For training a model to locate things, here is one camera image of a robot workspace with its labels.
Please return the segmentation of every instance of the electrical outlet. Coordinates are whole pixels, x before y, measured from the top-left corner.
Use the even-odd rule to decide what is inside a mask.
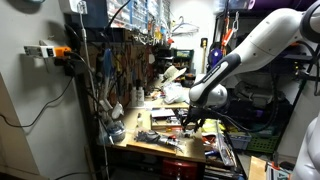
[[[85,1],[80,1],[78,5],[78,12],[80,14],[88,14],[87,3]]]

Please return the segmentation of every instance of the white robotic arm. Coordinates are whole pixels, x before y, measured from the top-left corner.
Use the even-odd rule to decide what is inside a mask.
[[[306,38],[320,43],[320,1],[306,12],[279,9],[266,17],[230,54],[221,59],[190,89],[192,106],[223,106],[226,88],[219,83],[238,73],[257,70],[280,54],[293,42]],[[293,180],[320,179],[320,114],[309,126],[299,152]]]

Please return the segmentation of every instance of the robotic arm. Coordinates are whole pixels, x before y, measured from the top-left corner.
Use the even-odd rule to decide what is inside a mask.
[[[227,77],[265,66],[291,43],[303,38],[320,43],[319,7],[320,1],[316,1],[306,12],[279,9],[266,17],[236,49],[191,87],[190,104],[197,107],[190,111],[191,117],[192,113],[201,113],[199,109],[206,106],[221,107],[226,103],[226,88],[219,83]],[[320,114],[309,125],[292,179],[320,179],[318,119]]]

